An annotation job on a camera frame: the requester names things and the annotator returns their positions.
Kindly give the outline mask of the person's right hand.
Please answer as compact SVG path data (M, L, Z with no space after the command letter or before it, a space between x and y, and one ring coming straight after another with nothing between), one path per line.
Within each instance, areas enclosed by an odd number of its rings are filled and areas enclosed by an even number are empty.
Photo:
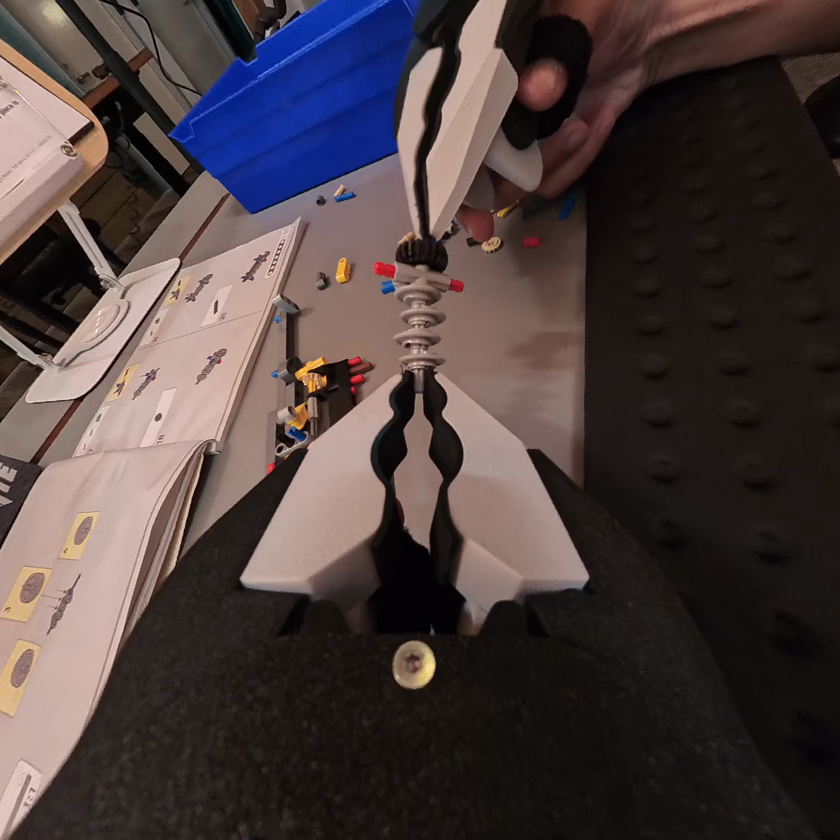
M542 15L565 15L579 20L592 40L586 82L574 114L549 138L541 141L542 180L536 194L553 198L565 192L594 161L613 126L647 77L645 40L656 23L663 2L549 1ZM560 100L568 73L552 58L541 59L519 73L516 100L527 110L544 112ZM526 192L491 171L496 205L504 208ZM494 236L489 211L462 205L459 225L477 241Z

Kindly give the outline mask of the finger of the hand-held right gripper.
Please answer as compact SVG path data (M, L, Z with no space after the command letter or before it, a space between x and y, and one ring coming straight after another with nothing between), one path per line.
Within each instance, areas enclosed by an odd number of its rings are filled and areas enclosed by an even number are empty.
M441 238L463 204L490 210L494 185L485 159L518 87L517 72L497 37L507 2L480 1L465 22L441 32L447 60L445 97L427 154L429 232Z
M395 138L413 231L441 237L455 186L445 104L455 81L453 49L410 49L398 86Z

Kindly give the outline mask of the grey lego gear shaft assembly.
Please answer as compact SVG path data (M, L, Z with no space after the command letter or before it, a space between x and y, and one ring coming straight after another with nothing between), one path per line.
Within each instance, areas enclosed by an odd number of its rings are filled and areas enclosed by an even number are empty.
M374 274L380 279L381 294L394 297L401 305L403 328L394 336L402 348L399 364L413 377L416 394L423 394L426 380L445 363L436 351L438 328L446 320L438 308L444 294L462 293L465 284L447 273L445 245L433 238L407 234L398 243L392 263L377 261Z

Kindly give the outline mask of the scattered lego pins and connectors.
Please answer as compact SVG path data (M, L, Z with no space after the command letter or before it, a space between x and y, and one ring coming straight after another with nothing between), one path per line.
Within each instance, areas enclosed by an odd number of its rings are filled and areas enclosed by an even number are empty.
M532 221L537 216L545 215L551 212L556 216L558 221L564 223L569 220L574 213L576 204L578 203L578 193L578 188L573 185L555 197L544 197L539 195L521 197L502 208L492 211L491 214L495 220L503 221L509 216L519 212L523 221ZM457 214L447 232L442 234L442 237L439 240L440 242L444 242L445 240L451 238L460 229L467 230L469 226L467 225L467 227L465 227L464 225L464 222L467 219L467 213L472 213L472 211L467 211L464 208L457 211ZM534 249L540 247L541 243L541 236L529 235L523 238L521 244L526 249ZM504 241L502 237L497 234L479 239L473 234L468 233L466 244L469 248L480 248L485 254L492 255L502 249Z

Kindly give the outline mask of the long dark lego chassis assembly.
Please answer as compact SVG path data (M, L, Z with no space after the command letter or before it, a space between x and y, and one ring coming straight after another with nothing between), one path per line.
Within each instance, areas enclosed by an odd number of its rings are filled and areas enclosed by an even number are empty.
M359 390L374 368L360 356L330 362L323 356L304 361L293 355L301 310L283 296L275 304L274 323L285 329L288 356L272 373L279 386L280 405L269 443L267 474L345 417L356 406Z

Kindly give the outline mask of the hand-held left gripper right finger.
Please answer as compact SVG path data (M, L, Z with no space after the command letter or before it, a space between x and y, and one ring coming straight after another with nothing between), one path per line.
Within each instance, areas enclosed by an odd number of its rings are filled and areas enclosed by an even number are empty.
M444 376L423 413L440 474L430 553L443 630L476 634L501 602L578 591L590 575L522 441Z

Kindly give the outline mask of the printed paper sheet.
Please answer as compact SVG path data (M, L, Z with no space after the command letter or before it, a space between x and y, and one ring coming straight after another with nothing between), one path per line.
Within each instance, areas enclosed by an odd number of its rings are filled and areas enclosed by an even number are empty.
M42 185L54 192L83 169L76 142L92 121L1 59L1 197Z

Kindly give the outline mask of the open instruction booklet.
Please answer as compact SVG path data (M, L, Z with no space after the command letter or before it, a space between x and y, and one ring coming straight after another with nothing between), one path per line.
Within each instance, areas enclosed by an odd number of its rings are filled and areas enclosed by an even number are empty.
M2 542L2 838L67 761L175 567L304 228L174 278L73 455L40 473Z

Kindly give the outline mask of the person's right forearm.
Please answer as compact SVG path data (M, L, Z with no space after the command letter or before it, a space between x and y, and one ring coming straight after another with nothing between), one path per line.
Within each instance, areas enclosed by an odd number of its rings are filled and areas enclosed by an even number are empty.
M839 2L665 2L646 45L650 86L766 56L835 53Z

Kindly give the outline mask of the white document stand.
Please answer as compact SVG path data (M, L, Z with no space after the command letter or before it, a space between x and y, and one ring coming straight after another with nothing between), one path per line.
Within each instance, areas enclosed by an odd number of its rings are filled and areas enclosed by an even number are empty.
M49 200L57 203L60 188L82 172L83 164L77 150L59 136L39 143L15 140L11 145L15 161L9 149L2 151L2 246L11 246L13 236L37 211L47 209ZM2 328L2 342L39 368L25 394L29 404L67 402L92 391L181 268L181 261L173 258L117 277L77 207L65 202L55 209L81 245L105 293L52 356L29 350Z

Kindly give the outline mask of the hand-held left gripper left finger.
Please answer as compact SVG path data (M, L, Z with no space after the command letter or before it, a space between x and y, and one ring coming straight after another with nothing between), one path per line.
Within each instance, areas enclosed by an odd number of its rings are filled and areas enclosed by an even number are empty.
M244 588L330 601L374 624L421 626L421 553L396 510L415 381L394 375L306 450L290 456L288 489L240 576Z

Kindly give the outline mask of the yellow car lego set box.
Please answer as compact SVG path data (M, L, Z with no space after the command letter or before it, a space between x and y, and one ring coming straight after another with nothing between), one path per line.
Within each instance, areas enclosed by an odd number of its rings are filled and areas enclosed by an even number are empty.
M1 543L42 471L27 461L1 455Z

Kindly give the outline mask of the blue plastic bin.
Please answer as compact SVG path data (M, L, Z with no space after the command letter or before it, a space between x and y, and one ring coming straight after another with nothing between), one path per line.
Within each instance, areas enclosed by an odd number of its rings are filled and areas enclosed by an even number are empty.
M415 1L325 1L236 61L170 138L254 214L397 151Z

